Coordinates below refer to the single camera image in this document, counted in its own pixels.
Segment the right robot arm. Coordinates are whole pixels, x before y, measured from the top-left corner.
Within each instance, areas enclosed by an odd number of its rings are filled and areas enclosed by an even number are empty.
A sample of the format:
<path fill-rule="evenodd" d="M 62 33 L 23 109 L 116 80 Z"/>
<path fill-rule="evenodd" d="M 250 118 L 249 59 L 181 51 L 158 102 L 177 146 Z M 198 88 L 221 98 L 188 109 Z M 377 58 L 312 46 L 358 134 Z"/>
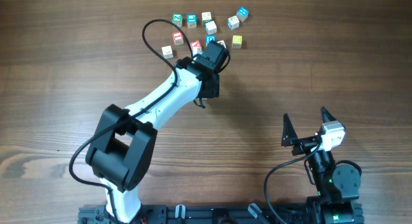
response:
<path fill-rule="evenodd" d="M 346 128 L 325 108 L 322 126 L 313 136 L 299 138 L 288 114 L 283 115 L 281 145 L 292 146 L 294 156 L 303 154 L 304 167 L 318 195 L 306 199 L 307 223 L 364 223 L 359 199 L 362 169 L 350 160 L 335 161 L 332 149 L 341 145 Z"/>

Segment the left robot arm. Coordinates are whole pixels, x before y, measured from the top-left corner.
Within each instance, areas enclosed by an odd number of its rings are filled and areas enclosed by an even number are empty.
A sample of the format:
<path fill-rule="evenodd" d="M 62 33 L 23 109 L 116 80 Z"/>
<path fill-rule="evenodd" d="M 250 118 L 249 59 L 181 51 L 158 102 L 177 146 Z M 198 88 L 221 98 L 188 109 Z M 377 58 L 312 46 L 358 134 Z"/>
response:
<path fill-rule="evenodd" d="M 142 100 L 104 110 L 85 159 L 107 193 L 95 223 L 145 221 L 138 184 L 151 164 L 158 131 L 184 105 L 204 107 L 203 100 L 218 97 L 219 73 L 229 61 L 226 46 L 210 41 L 203 52 L 178 60 L 169 78 Z"/>

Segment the yellow sided picture block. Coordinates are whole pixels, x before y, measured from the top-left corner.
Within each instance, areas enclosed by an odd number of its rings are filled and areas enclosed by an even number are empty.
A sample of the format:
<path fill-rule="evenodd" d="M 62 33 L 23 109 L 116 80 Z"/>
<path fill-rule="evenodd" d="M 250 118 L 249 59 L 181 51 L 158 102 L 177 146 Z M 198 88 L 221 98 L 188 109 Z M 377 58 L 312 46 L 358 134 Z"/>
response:
<path fill-rule="evenodd" d="M 224 46 L 226 48 L 226 44 L 223 40 L 222 41 L 217 41 L 217 43 L 221 44 L 222 46 Z"/>

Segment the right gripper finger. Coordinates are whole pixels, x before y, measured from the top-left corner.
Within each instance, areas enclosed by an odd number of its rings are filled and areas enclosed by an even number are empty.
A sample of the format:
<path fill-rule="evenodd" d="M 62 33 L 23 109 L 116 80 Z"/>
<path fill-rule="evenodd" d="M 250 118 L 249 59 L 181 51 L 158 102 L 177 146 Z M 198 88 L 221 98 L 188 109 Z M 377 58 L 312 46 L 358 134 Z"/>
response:
<path fill-rule="evenodd" d="M 321 108 L 321 117 L 324 124 L 337 121 L 337 119 L 324 106 Z"/>
<path fill-rule="evenodd" d="M 282 134 L 281 145 L 284 147 L 288 147 L 288 146 L 295 145 L 297 141 L 298 141 L 298 137 L 292 125 L 292 122 L 290 120 L 290 117 L 288 116 L 287 113 L 285 113 L 283 115 L 283 134 Z"/>

